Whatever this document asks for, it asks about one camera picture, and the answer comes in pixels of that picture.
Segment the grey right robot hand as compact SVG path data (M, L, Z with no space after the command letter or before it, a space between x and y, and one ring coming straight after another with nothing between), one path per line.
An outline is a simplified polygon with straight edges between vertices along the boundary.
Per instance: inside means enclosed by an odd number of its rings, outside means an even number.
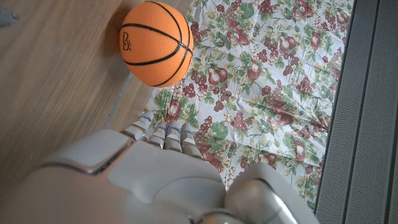
M44 159L1 204L2 223L316 223L268 164L227 187L188 124L144 113L125 130L102 129Z

